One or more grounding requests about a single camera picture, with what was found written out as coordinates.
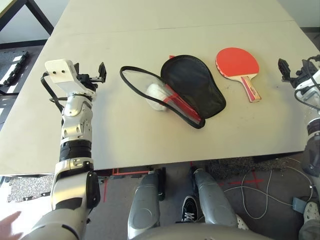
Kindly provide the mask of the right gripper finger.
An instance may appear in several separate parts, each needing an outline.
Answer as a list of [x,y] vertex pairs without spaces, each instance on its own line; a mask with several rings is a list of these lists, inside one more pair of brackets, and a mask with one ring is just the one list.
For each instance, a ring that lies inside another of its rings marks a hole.
[[290,82],[291,81],[291,70],[289,68],[289,64],[286,60],[279,58],[278,59],[278,69],[282,75],[281,80],[283,82]]
[[311,75],[310,59],[303,59],[303,60],[302,60],[302,68],[301,68],[301,71],[303,72],[304,75]]

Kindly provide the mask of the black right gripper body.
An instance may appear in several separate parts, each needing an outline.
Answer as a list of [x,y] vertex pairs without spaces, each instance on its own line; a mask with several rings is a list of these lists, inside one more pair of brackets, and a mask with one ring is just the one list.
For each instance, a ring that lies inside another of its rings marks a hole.
[[310,79],[310,76],[305,72],[296,73],[298,74],[297,77],[291,77],[289,79],[289,83],[292,85],[293,88],[297,88],[298,85]]

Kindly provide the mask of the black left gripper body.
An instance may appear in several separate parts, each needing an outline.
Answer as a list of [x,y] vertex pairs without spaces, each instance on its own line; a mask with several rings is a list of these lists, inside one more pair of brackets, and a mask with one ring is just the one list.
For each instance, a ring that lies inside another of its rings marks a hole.
[[90,77],[88,74],[79,74],[79,81],[87,89],[96,92],[100,77]]

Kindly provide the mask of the bystander bare hand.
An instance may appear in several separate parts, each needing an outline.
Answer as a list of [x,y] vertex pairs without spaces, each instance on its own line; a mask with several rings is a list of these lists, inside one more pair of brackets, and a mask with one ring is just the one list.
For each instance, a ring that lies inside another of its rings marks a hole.
[[23,236],[22,232],[12,232],[12,224],[20,215],[21,211],[16,211],[0,221],[0,240],[19,240]]

